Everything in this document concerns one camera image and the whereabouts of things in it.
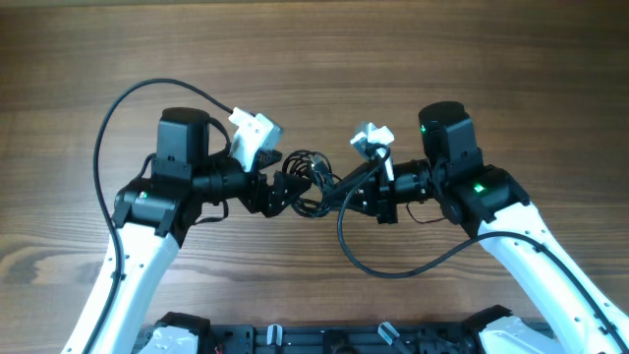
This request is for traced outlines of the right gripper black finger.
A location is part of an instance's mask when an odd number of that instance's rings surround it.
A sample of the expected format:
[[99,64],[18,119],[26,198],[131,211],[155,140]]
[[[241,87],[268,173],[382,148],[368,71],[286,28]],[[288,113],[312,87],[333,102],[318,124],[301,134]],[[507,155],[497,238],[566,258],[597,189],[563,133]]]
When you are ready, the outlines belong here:
[[341,208],[346,204],[346,209],[356,211],[362,214],[369,213],[369,202],[364,194],[355,193],[348,199],[349,193],[342,193],[336,197],[336,207]]
[[371,177],[362,184],[360,184],[360,181],[368,175],[371,169],[372,167],[369,164],[362,164],[358,166],[335,185],[335,194],[347,195],[356,185],[358,185],[360,189],[367,187],[372,182]]

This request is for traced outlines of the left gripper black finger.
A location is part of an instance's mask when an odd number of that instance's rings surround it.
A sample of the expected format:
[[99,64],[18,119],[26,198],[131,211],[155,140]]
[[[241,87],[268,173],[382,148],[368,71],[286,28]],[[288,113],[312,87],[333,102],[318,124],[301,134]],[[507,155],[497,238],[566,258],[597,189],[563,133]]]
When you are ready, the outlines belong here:
[[277,216],[286,207],[294,203],[303,193],[310,189],[311,185],[279,186],[271,188],[269,215]]
[[275,190],[308,190],[310,188],[309,179],[281,171],[276,171],[273,179],[273,188]]

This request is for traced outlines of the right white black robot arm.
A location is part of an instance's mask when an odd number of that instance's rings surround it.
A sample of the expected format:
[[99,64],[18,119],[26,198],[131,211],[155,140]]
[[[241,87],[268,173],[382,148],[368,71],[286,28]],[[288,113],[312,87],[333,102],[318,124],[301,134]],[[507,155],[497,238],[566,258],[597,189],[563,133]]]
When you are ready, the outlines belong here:
[[419,125],[425,159],[394,164],[393,134],[366,123],[351,139],[365,164],[341,180],[340,208],[355,206],[381,223],[397,220],[396,208],[436,200],[443,217],[468,239],[413,270],[425,272],[480,244],[515,278],[553,331],[547,337],[508,309],[494,306],[469,318],[467,330],[480,353],[625,353],[628,317],[585,275],[555,240],[529,194],[505,170],[486,164],[471,116],[462,103],[423,108]]

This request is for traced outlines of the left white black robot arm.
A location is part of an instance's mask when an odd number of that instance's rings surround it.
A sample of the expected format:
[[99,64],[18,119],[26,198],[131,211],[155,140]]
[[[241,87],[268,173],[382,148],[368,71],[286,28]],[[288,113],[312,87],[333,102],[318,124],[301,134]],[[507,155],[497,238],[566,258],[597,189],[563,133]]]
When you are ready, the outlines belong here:
[[175,107],[163,111],[157,147],[148,156],[148,177],[139,175],[121,189],[111,217],[110,241],[100,273],[70,339],[67,353],[129,353],[148,306],[189,229],[205,222],[205,205],[239,200],[251,213],[273,217],[310,187],[276,172],[273,184],[262,169],[278,162],[282,128],[263,114],[233,109],[237,128],[223,149],[210,152],[210,131],[226,135],[208,113]]

